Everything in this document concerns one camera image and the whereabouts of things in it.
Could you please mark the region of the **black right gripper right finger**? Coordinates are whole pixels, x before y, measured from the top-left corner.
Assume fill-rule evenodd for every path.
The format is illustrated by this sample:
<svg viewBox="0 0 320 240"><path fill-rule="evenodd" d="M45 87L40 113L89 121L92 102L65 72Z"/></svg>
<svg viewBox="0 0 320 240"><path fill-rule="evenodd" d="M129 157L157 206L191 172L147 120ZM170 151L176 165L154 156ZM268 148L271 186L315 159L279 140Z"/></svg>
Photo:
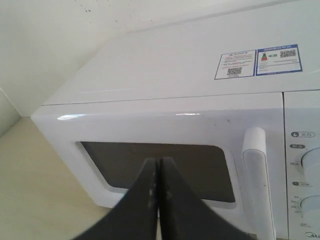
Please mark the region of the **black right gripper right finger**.
<svg viewBox="0 0 320 240"><path fill-rule="evenodd" d="M158 166L158 209L163 240L252 239L193 192L172 158L162 158Z"/></svg>

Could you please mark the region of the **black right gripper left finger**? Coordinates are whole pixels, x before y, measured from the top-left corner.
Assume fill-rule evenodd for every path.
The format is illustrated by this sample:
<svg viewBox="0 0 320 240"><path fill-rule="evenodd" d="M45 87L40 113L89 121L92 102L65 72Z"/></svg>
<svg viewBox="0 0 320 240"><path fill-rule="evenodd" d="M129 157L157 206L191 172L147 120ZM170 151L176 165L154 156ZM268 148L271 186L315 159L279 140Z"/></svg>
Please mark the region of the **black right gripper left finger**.
<svg viewBox="0 0 320 240"><path fill-rule="evenodd" d="M158 163L145 159L131 188L102 219L76 240L155 240L158 222Z"/></svg>

